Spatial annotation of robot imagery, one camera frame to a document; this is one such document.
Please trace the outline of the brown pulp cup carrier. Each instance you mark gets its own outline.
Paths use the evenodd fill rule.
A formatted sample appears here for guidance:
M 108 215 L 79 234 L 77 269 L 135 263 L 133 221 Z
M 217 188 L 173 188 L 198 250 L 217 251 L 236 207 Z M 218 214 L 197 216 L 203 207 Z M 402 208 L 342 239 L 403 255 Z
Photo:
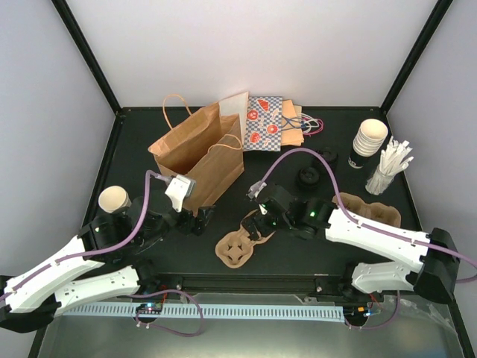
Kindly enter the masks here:
M 215 255 L 227 267 L 238 269 L 253 256 L 255 245 L 266 243 L 274 234 L 274 231 L 268 236 L 259 233 L 258 239 L 252 240 L 244 224 L 241 223 L 237 231 L 227 233 L 218 241 L 215 246 Z

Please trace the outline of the large brown paper bag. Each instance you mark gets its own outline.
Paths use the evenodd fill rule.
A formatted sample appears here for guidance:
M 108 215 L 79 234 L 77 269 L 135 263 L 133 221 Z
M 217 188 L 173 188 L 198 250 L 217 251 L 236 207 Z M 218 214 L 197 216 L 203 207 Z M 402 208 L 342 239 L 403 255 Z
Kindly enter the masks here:
M 223 115 L 218 102 L 189 112 L 173 126 L 162 113 L 169 131 L 148 151 L 163 175 L 183 175 L 195 187 L 183 202 L 194 213 L 212 206 L 244 172 L 239 114 Z

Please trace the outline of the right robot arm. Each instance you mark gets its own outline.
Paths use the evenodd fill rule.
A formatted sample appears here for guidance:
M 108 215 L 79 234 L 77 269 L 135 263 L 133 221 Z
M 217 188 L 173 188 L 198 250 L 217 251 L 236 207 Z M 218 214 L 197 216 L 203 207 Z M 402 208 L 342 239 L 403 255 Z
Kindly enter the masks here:
M 350 213 L 341 202 L 300 200 L 276 184 L 257 182 L 247 195 L 258 206 L 242 222 L 252 240 L 281 230 L 300 239 L 322 236 L 387 258 L 385 263 L 358 263 L 339 281 L 348 301 L 382 291 L 412 291 L 438 304 L 453 301 L 460 260 L 452 255 L 449 232 L 393 227 Z

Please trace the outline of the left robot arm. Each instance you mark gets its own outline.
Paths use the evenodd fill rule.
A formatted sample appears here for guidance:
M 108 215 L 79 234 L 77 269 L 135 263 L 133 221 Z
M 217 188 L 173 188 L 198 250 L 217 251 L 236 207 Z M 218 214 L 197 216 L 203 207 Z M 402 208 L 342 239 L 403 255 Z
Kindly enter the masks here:
M 59 252 L 17 277 L 1 276 L 1 327 L 29 333 L 75 307 L 118 296 L 150 298 L 163 286 L 142 253 L 169 232 L 201 235 L 214 208 L 176 211 L 170 198 L 153 192 L 129 207 L 96 216 Z

